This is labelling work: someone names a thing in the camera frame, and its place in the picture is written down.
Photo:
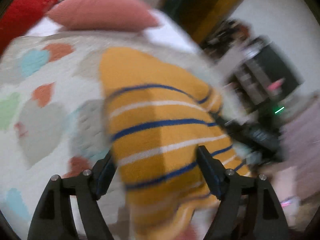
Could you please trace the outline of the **person's right hand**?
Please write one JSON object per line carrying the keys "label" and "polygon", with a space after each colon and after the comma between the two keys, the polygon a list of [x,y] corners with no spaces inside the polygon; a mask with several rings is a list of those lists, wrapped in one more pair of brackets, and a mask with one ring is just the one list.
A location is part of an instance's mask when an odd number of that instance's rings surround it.
{"label": "person's right hand", "polygon": [[297,194],[297,167],[268,165],[262,167],[259,173],[266,175],[271,182],[289,227],[295,228],[296,217],[300,208],[300,198]]}

